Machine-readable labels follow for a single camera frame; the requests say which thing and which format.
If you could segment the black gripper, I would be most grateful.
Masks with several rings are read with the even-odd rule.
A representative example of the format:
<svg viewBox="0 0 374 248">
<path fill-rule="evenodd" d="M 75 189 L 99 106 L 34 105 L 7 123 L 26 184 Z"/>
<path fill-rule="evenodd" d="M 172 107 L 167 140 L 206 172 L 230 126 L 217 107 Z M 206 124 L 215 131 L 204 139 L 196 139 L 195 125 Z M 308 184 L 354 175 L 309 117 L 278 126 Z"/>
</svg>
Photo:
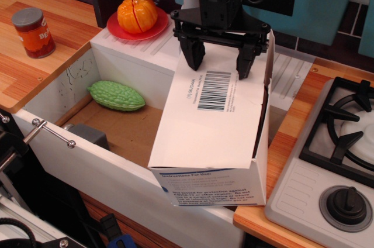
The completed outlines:
<svg viewBox="0 0 374 248">
<path fill-rule="evenodd" d="M 204 42 L 236 47 L 239 80 L 248 77 L 256 56 L 268 49 L 271 27 L 250 16 L 243 0 L 198 0 L 196 7 L 171 12 L 188 66 L 197 71 L 205 56 Z"/>
</svg>

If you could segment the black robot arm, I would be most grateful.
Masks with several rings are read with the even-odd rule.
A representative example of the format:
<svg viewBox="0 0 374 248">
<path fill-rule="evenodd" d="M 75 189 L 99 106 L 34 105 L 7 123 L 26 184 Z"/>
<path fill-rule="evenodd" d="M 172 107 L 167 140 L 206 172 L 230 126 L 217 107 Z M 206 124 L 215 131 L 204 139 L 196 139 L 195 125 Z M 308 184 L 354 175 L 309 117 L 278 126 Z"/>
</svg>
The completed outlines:
<svg viewBox="0 0 374 248">
<path fill-rule="evenodd" d="M 171 18 L 174 36 L 193 70 L 203 61 L 204 43 L 237 48 L 241 80 L 248 77 L 255 57 L 268 49 L 271 27 L 246 13 L 242 0 L 199 0 L 198 7 L 172 11 Z"/>
</svg>

